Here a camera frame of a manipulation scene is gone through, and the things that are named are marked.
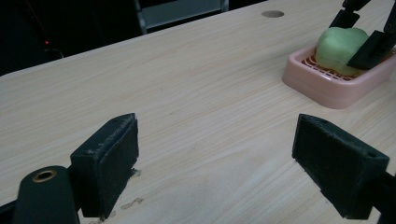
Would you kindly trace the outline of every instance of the wood grain surface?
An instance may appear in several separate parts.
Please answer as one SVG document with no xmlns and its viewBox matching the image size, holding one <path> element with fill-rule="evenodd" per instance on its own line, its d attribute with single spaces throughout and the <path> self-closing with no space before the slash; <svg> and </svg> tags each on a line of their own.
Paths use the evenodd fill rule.
<svg viewBox="0 0 396 224">
<path fill-rule="evenodd" d="M 376 223 L 375 209 L 368 221 L 342 219 L 291 157 L 305 113 L 387 154 L 396 173 L 395 72 L 343 110 L 281 80 L 288 56 L 314 44 L 342 2 L 270 0 L 0 77 L 0 204 L 133 112 L 141 174 L 106 223 Z M 393 3 L 370 2 L 356 26 L 382 31 Z"/>
</svg>

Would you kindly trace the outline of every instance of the light wood tabletop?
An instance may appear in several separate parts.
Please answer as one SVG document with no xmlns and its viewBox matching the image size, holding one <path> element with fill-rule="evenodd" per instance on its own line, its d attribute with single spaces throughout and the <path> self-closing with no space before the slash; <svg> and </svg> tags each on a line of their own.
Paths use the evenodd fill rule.
<svg viewBox="0 0 396 224">
<path fill-rule="evenodd" d="M 141 175 L 106 223 L 376 223 L 375 209 L 341 218 L 291 157 L 305 113 L 390 156 L 396 173 L 396 72 L 342 110 L 281 79 L 342 2 L 270 0 L 0 77 L 0 205 L 26 175 L 69 166 L 106 121 L 136 113 Z M 382 31 L 393 3 L 371 1 L 356 27 Z"/>
</svg>

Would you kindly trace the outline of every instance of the pink soap dish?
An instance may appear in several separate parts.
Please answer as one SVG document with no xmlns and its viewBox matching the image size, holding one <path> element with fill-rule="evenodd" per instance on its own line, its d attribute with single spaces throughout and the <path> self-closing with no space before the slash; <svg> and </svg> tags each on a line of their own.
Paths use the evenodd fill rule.
<svg viewBox="0 0 396 224">
<path fill-rule="evenodd" d="M 332 109 L 343 109 L 358 101 L 387 80 L 396 66 L 396 49 L 393 49 L 388 58 L 373 69 L 344 77 L 319 67 L 314 54 L 315 46 L 293 52 L 282 79 L 286 85 Z"/>
</svg>

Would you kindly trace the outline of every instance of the green soap bar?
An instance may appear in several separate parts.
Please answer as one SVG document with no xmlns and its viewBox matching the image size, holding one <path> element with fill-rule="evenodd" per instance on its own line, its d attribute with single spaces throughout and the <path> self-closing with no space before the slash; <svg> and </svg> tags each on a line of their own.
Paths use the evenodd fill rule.
<svg viewBox="0 0 396 224">
<path fill-rule="evenodd" d="M 343 76 L 352 76 L 359 69 L 347 66 L 349 60 L 368 39 L 359 28 L 331 27 L 318 40 L 315 58 L 318 65 L 336 71 Z"/>
</svg>

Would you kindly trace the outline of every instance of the dark background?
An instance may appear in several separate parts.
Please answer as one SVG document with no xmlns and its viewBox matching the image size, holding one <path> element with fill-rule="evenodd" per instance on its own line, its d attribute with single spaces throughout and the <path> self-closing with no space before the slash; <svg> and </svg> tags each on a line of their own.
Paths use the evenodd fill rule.
<svg viewBox="0 0 396 224">
<path fill-rule="evenodd" d="M 171 1 L 139 0 L 141 7 Z M 230 0 L 229 9 L 259 2 Z M 140 35 L 133 0 L 1 0 L 0 76 Z"/>
</svg>

